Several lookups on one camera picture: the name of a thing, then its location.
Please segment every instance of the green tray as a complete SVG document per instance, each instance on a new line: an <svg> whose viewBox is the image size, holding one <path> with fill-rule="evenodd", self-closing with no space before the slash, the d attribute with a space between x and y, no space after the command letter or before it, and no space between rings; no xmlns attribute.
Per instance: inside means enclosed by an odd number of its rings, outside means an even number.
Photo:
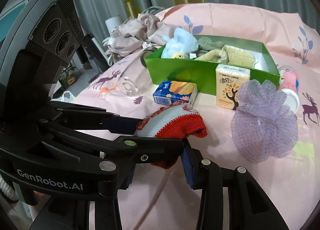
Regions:
<svg viewBox="0 0 320 230"><path fill-rule="evenodd" d="M256 79L260 83L270 80L279 86L279 71L270 53L261 42L239 39L225 36L195 35L197 39L202 36L209 37L213 42L222 41L225 45L231 45L245 50L262 53L265 65L269 71L250 68L250 79ZM198 86L198 92L216 95L216 72L219 62L161 59L164 46L145 58L153 84L159 85L164 80L193 82Z"/></svg>

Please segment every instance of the pink plush toy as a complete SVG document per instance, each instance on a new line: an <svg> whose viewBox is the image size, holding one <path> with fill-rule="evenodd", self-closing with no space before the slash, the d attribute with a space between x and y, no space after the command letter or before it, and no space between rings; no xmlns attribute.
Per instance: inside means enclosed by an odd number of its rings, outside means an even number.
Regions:
<svg viewBox="0 0 320 230"><path fill-rule="evenodd" d="M280 74L280 85L278 89L280 90L280 89L287 88L287 89L293 90L295 93L298 93L299 80L296 72L294 72L289 67L280 67L279 74Z"/></svg>

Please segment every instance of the camera lens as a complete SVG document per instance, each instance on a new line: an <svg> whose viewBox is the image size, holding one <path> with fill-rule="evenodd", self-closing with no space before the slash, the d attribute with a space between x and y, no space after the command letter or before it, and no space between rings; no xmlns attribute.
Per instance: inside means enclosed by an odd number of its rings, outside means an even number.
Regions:
<svg viewBox="0 0 320 230"><path fill-rule="evenodd" d="M60 19L57 18L51 21L51 23L47 26L44 34L44 40L47 43L51 42L55 38L59 32L60 24Z"/></svg>
<svg viewBox="0 0 320 230"><path fill-rule="evenodd" d="M60 38L60 41L58 42L58 46L57 46L57 53L58 54L61 54L66 49L66 47L68 46L70 40L71 40L71 33L70 32L66 32Z"/></svg>
<svg viewBox="0 0 320 230"><path fill-rule="evenodd" d="M75 53L75 51L76 51L76 45L73 44L73 45L70 47L69 51L68 51L67 57L68 57L68 58L72 57L73 54Z"/></svg>

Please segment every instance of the white round lid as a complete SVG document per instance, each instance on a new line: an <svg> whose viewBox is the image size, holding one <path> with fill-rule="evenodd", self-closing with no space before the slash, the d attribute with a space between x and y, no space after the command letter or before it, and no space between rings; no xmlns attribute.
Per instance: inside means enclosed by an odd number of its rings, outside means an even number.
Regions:
<svg viewBox="0 0 320 230"><path fill-rule="evenodd" d="M288 105L290 107L290 110L292 110L296 114L300 106L298 95L291 89L284 88L281 90L287 94L287 99L284 101L284 105Z"/></svg>

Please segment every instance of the barcode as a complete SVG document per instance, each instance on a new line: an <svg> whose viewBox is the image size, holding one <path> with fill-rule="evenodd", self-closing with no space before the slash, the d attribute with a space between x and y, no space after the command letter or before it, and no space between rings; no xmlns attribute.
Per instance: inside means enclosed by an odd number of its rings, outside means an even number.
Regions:
<svg viewBox="0 0 320 230"><path fill-rule="evenodd" d="M153 96L157 104L170 105L171 99L166 97Z"/></svg>

